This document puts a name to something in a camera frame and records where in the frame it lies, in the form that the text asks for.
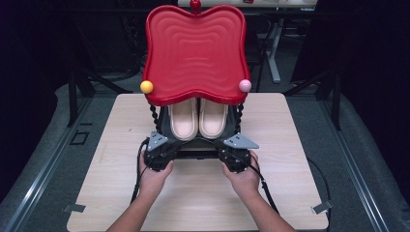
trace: pair of slippers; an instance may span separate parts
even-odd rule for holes
[[[205,99],[200,101],[199,112],[196,99],[172,104],[168,107],[172,133],[181,141],[192,140],[198,130],[205,138],[218,138],[225,129],[227,109],[225,104]]]

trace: table leg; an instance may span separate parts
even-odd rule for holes
[[[272,42],[271,50],[267,51],[269,68],[271,69],[272,79],[274,80],[274,83],[276,84],[280,83],[280,76],[278,72],[277,62],[275,61],[275,55],[278,49],[282,26],[283,26],[283,19],[280,19],[277,23],[275,23],[274,31],[272,32],[273,42]]]

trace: black chair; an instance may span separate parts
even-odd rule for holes
[[[255,66],[259,66],[257,84],[255,92],[259,92],[260,80],[262,77],[263,66],[267,58],[269,38],[274,30],[274,23],[267,15],[245,14],[247,21],[247,36],[245,40],[245,55],[250,66],[250,72]]]

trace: pink ball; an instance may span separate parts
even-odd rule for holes
[[[239,89],[244,93],[249,92],[251,87],[252,87],[252,84],[250,83],[250,81],[246,79],[241,80],[241,82],[239,82]]]

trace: yellow ball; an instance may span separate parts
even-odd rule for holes
[[[149,80],[144,80],[144,81],[142,81],[142,83],[141,83],[141,85],[139,86],[139,88],[141,89],[142,93],[144,93],[144,94],[150,94],[151,92],[153,92],[154,85],[153,85],[153,83],[151,83],[151,81],[149,81]]]

